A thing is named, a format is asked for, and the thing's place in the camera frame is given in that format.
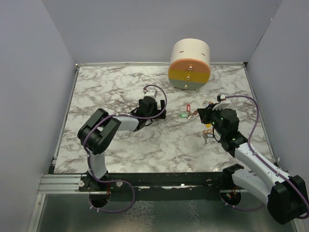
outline wall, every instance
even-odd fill
[[[24,232],[75,68],[40,0],[2,2],[0,31],[0,230]]]
[[[284,0],[255,50],[248,73],[275,156],[309,189],[309,2]]]
[[[281,0],[42,0],[78,63],[169,61],[183,38],[249,61]]]

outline gray floor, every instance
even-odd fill
[[[243,207],[260,202],[243,194]],[[109,203],[120,209],[127,203]],[[280,225],[266,208],[241,212],[221,201],[136,202],[129,211],[107,214],[89,209],[87,195],[50,195],[45,200],[39,232],[293,232],[294,223]]]

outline white marble surface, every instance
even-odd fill
[[[111,113],[128,113],[143,98],[147,84],[161,86],[168,95],[167,118],[155,120],[137,132],[118,132],[105,152],[110,173],[215,172],[241,163],[226,153],[214,139],[202,137],[205,125],[199,117],[180,118],[187,104],[192,110],[203,101],[215,102],[218,93],[252,95],[244,68],[212,66],[209,82],[200,91],[184,91],[170,85],[168,66],[81,67],[68,113],[55,173],[84,173],[86,153],[77,132],[98,108]],[[158,93],[157,99],[163,99]],[[245,99],[232,99],[231,108],[240,119],[239,130],[249,135],[256,111]],[[271,159],[265,134],[259,123],[253,145]]]

